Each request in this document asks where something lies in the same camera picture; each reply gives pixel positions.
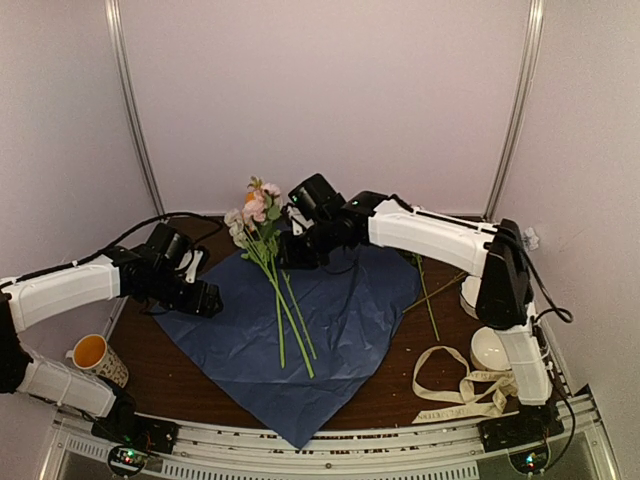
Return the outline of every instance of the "white bowl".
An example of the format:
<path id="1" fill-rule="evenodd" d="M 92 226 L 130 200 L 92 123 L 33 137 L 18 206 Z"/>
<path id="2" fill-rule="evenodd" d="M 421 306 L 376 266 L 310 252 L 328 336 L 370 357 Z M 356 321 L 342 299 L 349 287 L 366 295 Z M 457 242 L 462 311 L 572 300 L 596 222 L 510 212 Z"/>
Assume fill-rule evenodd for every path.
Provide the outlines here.
<path id="1" fill-rule="evenodd" d="M 489 327 L 482 327 L 474 333 L 471 339 L 471 362 L 478 370 L 511 370 L 500 338 Z"/>
<path id="2" fill-rule="evenodd" d="M 460 305 L 467 315 L 476 320 L 478 319 L 476 302 L 478 301 L 481 281 L 480 278 L 469 275 L 460 286 Z"/>

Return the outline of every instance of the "white backdrop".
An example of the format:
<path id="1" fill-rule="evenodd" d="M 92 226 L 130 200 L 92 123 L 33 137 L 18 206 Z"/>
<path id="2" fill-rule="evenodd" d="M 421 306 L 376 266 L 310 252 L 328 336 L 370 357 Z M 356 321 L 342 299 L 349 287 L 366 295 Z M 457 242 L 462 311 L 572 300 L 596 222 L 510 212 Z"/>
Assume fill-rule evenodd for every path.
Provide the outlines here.
<path id="1" fill-rule="evenodd" d="M 526 0 L 122 1 L 167 209 L 237 206 L 250 175 L 482 212 Z"/>

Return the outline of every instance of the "loose flower stem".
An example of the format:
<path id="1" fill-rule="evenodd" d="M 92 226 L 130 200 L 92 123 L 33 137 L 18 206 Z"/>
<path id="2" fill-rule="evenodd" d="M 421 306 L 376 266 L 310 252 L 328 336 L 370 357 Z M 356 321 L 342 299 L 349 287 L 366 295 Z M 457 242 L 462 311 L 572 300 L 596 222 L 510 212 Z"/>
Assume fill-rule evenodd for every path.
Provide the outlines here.
<path id="1" fill-rule="evenodd" d="M 429 294 L 427 293 L 427 285 L 424 281 L 424 270 L 422 269 L 422 256 L 416 255 L 418 261 L 418 271 L 420 272 L 420 282 L 422 282 L 422 292 L 427 302 L 427 309 L 429 310 L 429 317 L 431 317 L 431 325 L 433 325 L 433 332 L 436 334 L 436 340 L 440 341 L 440 334 L 438 333 L 438 326 L 436 325 L 436 319 L 433 317 L 433 310 L 431 310 L 431 302 L 429 301 Z"/>
<path id="2" fill-rule="evenodd" d="M 296 302 L 296 297 L 293 295 L 293 288 L 291 287 L 291 283 L 289 282 L 289 274 L 283 271 L 282 276 L 284 277 L 284 283 L 287 284 L 287 290 L 289 290 L 289 296 L 291 297 L 291 300 L 293 300 L 293 306 L 296 309 L 298 318 L 300 319 L 300 324 L 302 325 L 304 336 L 307 339 L 307 345 L 309 345 L 309 348 L 311 349 L 311 355 L 313 356 L 313 359 L 316 360 L 318 358 L 318 356 L 316 355 L 316 349 L 313 347 L 313 342 L 311 341 L 309 330 L 307 330 L 307 322 L 304 321 L 304 317 L 302 316 L 302 312 L 300 311 L 298 302 Z"/>
<path id="3" fill-rule="evenodd" d="M 429 298 L 433 298 L 436 295 L 438 295 L 440 292 L 443 292 L 444 290 L 446 290 L 447 288 L 449 288 L 452 285 L 455 285 L 456 283 L 458 283 L 460 280 L 462 280 L 464 278 L 466 274 L 464 272 L 460 272 L 458 275 L 456 275 L 455 277 L 453 277 L 449 283 L 443 285 L 442 287 L 440 287 L 439 289 L 437 289 L 435 292 L 432 292 L 429 294 Z M 416 308 L 418 305 L 420 305 L 421 303 L 426 302 L 427 299 L 426 298 L 421 298 L 420 300 L 418 300 L 417 302 L 415 302 L 412 305 L 409 305 L 407 308 L 405 308 L 402 313 L 407 313 L 409 310 L 413 310 L 414 308 Z"/>

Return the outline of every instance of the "wooden table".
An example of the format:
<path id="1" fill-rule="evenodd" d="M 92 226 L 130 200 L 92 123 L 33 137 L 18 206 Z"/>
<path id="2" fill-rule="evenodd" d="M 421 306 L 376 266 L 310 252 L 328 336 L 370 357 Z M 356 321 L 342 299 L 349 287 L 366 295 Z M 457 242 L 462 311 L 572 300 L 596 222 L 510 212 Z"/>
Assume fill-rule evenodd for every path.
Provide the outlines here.
<path id="1" fill-rule="evenodd" d="M 179 219 L 173 222 L 196 238 L 211 230 L 211 224 Z M 210 268 L 236 248 L 226 231 L 204 242 L 211 258 Z M 424 263 L 428 291 L 448 283 L 458 271 L 430 259 Z M 467 316 L 459 305 L 458 287 L 443 291 L 431 300 L 438 322 L 441 345 L 460 351 L 469 360 L 471 336 L 482 325 Z M 110 343 L 129 367 L 127 390 L 138 403 L 138 411 L 151 415 L 235 427 L 263 425 L 239 407 L 182 353 L 153 318 L 142 315 L 142 306 L 129 300 Z M 336 415 L 325 430 L 407 426 L 421 410 L 449 404 L 422 400 L 411 390 L 413 366 L 420 354 L 436 345 L 426 305 L 405 315 L 391 349 L 378 371 Z M 422 369 L 418 380 L 429 389 L 457 390 L 464 368 L 443 352 L 436 352 Z"/>

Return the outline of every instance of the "green flower stem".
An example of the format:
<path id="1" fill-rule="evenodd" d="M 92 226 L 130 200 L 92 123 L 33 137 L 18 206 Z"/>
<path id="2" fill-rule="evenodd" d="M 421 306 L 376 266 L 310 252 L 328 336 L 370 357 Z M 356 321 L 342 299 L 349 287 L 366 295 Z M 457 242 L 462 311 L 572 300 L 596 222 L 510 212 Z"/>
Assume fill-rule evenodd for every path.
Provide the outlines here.
<path id="1" fill-rule="evenodd" d="M 289 274 L 287 272 L 282 272 L 282 276 L 284 277 L 284 283 L 287 284 L 287 290 L 289 290 L 289 296 L 291 300 L 293 300 L 293 306 L 296 309 L 296 313 L 298 314 L 298 318 L 300 319 L 300 324 L 302 325 L 302 330 L 304 331 L 304 336 L 307 340 L 307 345 L 311 349 L 311 355 L 313 359 L 316 360 L 318 356 L 316 355 L 316 349 L 313 347 L 313 342 L 311 341 L 311 335 L 309 335 L 309 330 L 307 330 L 307 322 L 304 321 L 304 317 L 302 316 L 302 312 L 300 311 L 300 306 L 296 301 L 296 297 L 293 294 L 293 288 L 291 287 L 291 283 L 289 282 Z"/>
<path id="2" fill-rule="evenodd" d="M 278 287 L 278 283 L 277 283 L 276 279 L 274 278 L 274 276 L 269 271 L 269 268 L 263 263 L 262 258 L 260 257 L 255 245 L 253 245 L 252 242 L 253 242 L 253 240 L 251 240 L 251 239 L 249 239 L 249 241 L 247 242 L 247 245 L 246 245 L 247 246 L 247 252 L 249 252 L 249 255 L 251 255 L 252 260 L 254 260 L 262 268 L 262 271 L 265 273 L 265 275 L 269 279 L 269 282 L 271 282 L 271 285 L 273 285 L 273 288 L 276 291 L 276 295 L 277 295 L 278 299 L 282 302 L 282 306 L 284 307 L 284 312 L 287 314 L 287 318 L 289 319 L 289 323 L 291 323 L 291 328 L 293 329 L 293 334 L 295 335 L 296 340 L 298 341 L 298 346 L 300 347 L 300 351 L 302 353 L 302 357 L 304 358 L 304 363 L 305 363 L 305 365 L 307 367 L 307 372 L 309 373 L 309 378 L 314 378 L 316 376 L 316 374 L 313 371 L 313 366 L 311 365 L 311 361 L 309 360 L 309 354 L 307 353 L 307 349 L 304 346 L 304 342 L 302 341 L 302 337 L 300 336 L 300 332 L 298 331 L 298 327 L 296 325 L 296 322 L 293 319 L 293 315 L 291 314 L 291 310 L 289 310 L 289 306 L 287 305 L 287 302 L 285 301 L 284 297 L 282 296 L 282 292 L 280 291 L 280 288 Z"/>
<path id="3" fill-rule="evenodd" d="M 436 325 L 436 319 L 433 317 L 433 310 L 431 310 L 431 302 L 429 301 L 429 294 L 427 293 L 427 285 L 424 281 L 424 270 L 422 269 L 422 256 L 416 255 L 418 262 L 418 271 L 420 272 L 420 282 L 422 283 L 422 292 L 424 293 L 425 301 L 427 302 L 427 309 L 429 310 L 429 317 L 431 317 L 431 325 L 433 325 L 433 332 L 436 334 L 436 340 L 440 341 L 440 334 L 438 333 L 438 326 Z"/>
<path id="4" fill-rule="evenodd" d="M 280 282 L 278 281 L 278 273 L 276 270 L 276 263 L 271 259 L 271 267 L 273 268 L 273 275 L 276 279 L 276 289 L 280 290 Z M 276 293 L 276 312 L 278 313 L 278 343 L 280 344 L 280 367 L 284 368 L 286 365 L 286 358 L 284 353 L 284 328 L 282 325 L 282 310 L 280 308 L 280 299 Z"/>
<path id="5" fill-rule="evenodd" d="M 276 287 L 275 280 L 270 279 L 271 283 L 274 287 Z M 302 337 L 300 336 L 300 332 L 298 331 L 298 327 L 296 326 L 296 322 L 293 319 L 293 315 L 291 314 L 291 310 L 287 306 L 287 303 L 284 301 L 284 297 L 282 296 L 282 292 L 278 288 L 276 288 L 276 294 L 280 298 L 280 301 L 285 306 L 285 313 L 289 318 L 289 323 L 291 323 L 291 328 L 293 329 L 293 334 L 296 336 L 296 340 L 298 341 L 298 345 L 300 346 L 300 351 L 302 352 L 302 358 L 304 358 L 304 364 L 307 366 L 307 372 L 309 372 L 309 378 L 313 378 L 316 376 L 313 371 L 313 366 L 311 365 L 311 360 L 309 360 L 309 354 L 307 353 L 307 349 L 304 347 L 304 342 L 302 341 Z"/>

